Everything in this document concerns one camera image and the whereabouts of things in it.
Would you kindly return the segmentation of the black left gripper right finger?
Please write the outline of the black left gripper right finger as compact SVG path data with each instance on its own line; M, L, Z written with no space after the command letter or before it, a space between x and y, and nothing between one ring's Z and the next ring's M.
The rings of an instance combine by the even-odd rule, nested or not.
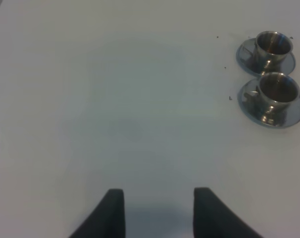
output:
M194 189L193 233L195 238L259 238L210 188Z

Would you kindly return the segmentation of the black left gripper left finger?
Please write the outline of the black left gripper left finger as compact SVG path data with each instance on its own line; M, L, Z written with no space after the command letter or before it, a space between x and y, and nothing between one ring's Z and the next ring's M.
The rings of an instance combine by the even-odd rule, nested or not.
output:
M85 221L73 232L72 238L126 237L124 192L110 189Z

